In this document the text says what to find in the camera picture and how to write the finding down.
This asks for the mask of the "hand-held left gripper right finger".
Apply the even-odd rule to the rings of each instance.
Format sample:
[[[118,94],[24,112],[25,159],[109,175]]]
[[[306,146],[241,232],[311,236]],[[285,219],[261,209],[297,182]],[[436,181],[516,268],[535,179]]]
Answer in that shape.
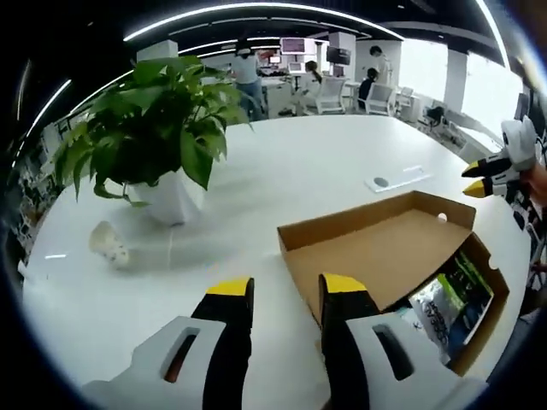
[[[397,313],[381,313],[356,279],[322,273],[319,295],[331,409],[466,409],[486,390]]]

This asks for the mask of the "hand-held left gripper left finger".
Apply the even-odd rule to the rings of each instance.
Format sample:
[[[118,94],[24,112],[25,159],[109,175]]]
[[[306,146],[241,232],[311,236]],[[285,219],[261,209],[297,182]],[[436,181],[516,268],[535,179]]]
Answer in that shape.
[[[92,381],[98,409],[240,409],[251,355],[255,281],[209,288],[189,317],[178,316],[138,345],[129,367]]]

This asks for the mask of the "person's right hand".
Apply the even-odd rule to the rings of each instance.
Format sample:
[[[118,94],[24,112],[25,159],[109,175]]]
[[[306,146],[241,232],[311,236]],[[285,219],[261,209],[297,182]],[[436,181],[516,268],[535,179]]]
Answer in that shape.
[[[521,174],[521,182],[528,187],[532,200],[541,206],[547,204],[547,174],[546,168],[538,163]]]

